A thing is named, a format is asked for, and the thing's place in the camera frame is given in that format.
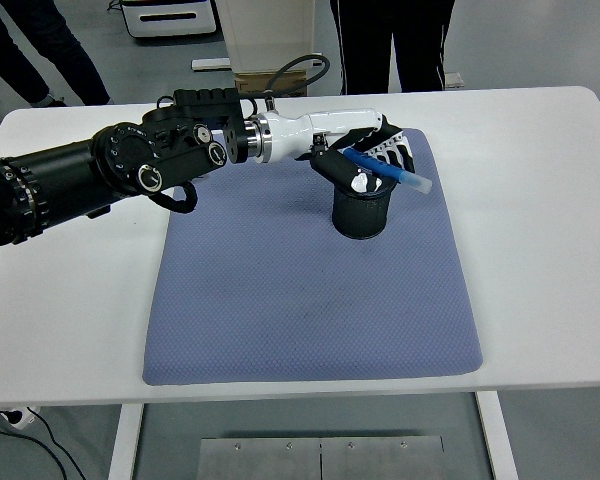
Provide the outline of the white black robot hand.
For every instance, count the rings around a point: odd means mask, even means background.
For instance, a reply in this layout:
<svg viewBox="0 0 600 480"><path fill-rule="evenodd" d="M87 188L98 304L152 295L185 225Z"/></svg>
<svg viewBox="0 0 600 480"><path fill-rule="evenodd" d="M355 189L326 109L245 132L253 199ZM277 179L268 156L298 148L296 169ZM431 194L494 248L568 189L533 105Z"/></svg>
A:
<svg viewBox="0 0 600 480"><path fill-rule="evenodd" d="M374 109L317 112L296 119L271 111L254 122L260 135L254 154L259 163L305 156L313 170L354 195L377 193L392 181L425 193L431 189L415 174L403 130Z"/></svg>

